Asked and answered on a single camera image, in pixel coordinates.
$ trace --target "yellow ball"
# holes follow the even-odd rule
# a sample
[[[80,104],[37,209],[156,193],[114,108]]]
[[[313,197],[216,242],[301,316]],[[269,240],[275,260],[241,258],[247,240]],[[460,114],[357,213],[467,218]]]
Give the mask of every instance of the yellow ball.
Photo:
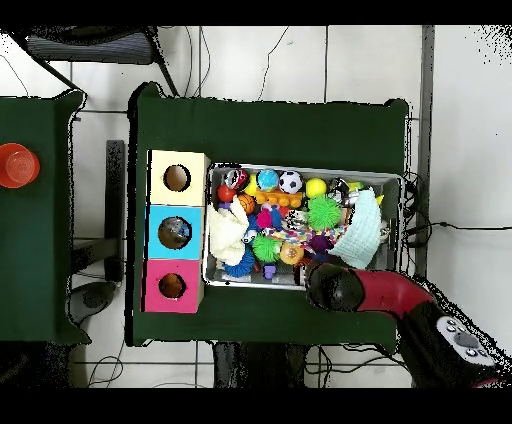
[[[306,183],[306,196],[310,199],[321,196],[327,192],[327,184],[320,178],[311,178]]]
[[[279,256],[285,264],[295,265],[304,257],[304,249],[300,246],[284,242]]]
[[[257,189],[258,185],[256,184],[256,174],[251,174],[249,175],[249,185],[245,188],[244,192],[249,196],[255,196]]]

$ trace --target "pink cube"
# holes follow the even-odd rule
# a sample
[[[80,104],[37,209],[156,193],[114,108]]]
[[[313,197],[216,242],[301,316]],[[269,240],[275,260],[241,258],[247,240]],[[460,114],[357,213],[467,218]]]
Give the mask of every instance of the pink cube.
[[[179,280],[184,286],[167,290],[167,281]],[[203,297],[201,263],[198,260],[150,259],[147,262],[146,296],[143,312],[173,312],[194,314]]]

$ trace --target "hole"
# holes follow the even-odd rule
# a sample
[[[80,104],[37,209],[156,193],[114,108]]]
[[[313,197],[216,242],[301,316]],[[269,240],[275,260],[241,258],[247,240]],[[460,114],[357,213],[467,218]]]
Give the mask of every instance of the hole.
[[[171,191],[185,191],[190,186],[190,172],[183,165],[171,165],[165,170],[164,184]]]
[[[158,240],[168,249],[182,249],[192,238],[192,226],[179,216],[165,218],[158,227]]]
[[[158,290],[169,299],[178,299],[183,296],[187,286],[178,274],[166,274],[158,282]]]

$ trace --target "green tablecloth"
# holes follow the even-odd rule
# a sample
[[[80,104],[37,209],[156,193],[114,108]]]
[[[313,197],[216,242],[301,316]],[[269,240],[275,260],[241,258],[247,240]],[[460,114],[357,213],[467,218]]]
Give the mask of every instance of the green tablecloth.
[[[0,98],[0,144],[32,150],[41,170],[17,190],[0,187],[0,340],[88,342],[66,314],[70,275],[68,130],[83,93]]]
[[[134,260],[127,281],[133,289],[127,290],[129,342],[132,337],[136,344],[145,339],[360,342],[394,348],[390,317],[314,309],[303,292],[206,286],[197,314],[141,313],[140,278],[147,150],[204,152],[214,162],[402,174],[405,101],[361,105],[169,99],[149,83],[134,92],[129,109],[128,236],[135,236],[135,243],[128,244],[128,262]]]

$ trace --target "shape sorter box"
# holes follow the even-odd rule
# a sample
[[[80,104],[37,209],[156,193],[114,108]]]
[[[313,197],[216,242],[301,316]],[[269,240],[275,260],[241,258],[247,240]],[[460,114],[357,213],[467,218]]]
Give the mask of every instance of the shape sorter box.
[[[182,248],[171,249],[158,238],[160,225],[167,218],[181,218],[188,224],[189,241]],[[204,207],[150,205],[147,259],[200,260],[203,250]]]
[[[152,205],[204,206],[206,176],[210,160],[204,153],[148,151],[151,170],[150,202]],[[168,173],[177,167],[186,183],[176,191],[168,184]]]
[[[197,312],[204,293],[200,261],[150,259],[146,267],[144,312]],[[161,280],[170,274],[179,276],[185,285],[182,295],[178,298],[166,297],[160,291]]]

